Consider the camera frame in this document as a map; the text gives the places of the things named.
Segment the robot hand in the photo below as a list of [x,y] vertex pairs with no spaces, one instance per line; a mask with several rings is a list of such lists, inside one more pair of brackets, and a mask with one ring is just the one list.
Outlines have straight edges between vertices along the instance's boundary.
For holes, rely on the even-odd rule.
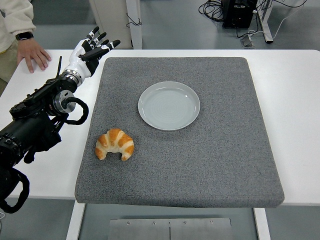
[[100,59],[115,49],[120,40],[109,41],[105,39],[107,33],[99,33],[96,26],[87,36],[80,40],[69,57],[68,66],[62,71],[74,75],[79,81],[94,75]]

